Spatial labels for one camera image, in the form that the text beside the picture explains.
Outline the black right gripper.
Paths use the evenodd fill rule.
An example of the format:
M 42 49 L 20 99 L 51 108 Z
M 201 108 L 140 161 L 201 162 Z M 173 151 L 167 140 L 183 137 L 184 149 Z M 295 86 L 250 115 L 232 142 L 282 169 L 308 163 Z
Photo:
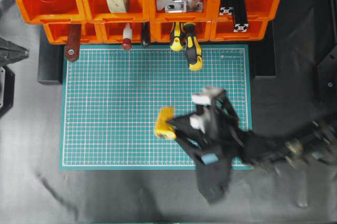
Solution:
M 175 141 L 195 158 L 197 187 L 208 203 L 220 201 L 229 186 L 233 158 L 244 147 L 244 132 L 227 92 L 206 86 L 192 95 L 196 112 L 168 119 Z

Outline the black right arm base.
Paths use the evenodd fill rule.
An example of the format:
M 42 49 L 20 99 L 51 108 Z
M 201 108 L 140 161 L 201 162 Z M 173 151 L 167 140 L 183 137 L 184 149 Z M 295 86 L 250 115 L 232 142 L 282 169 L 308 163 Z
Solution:
M 316 67 L 316 93 L 321 102 L 336 102 L 336 46 Z

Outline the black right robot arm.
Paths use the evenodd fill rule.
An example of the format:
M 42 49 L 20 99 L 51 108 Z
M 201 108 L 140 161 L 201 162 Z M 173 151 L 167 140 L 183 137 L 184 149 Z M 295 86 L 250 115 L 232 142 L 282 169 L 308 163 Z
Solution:
M 336 113 L 330 113 L 282 136 L 264 136 L 242 130 L 224 89 L 205 88 L 194 94 L 196 110 L 175 116 L 170 109 L 164 123 L 175 141 L 194 161 L 197 188 L 208 203 L 227 193 L 234 158 L 266 168 L 280 162 L 293 167 L 307 163 L 306 157 L 320 150 L 332 154 L 336 146 Z

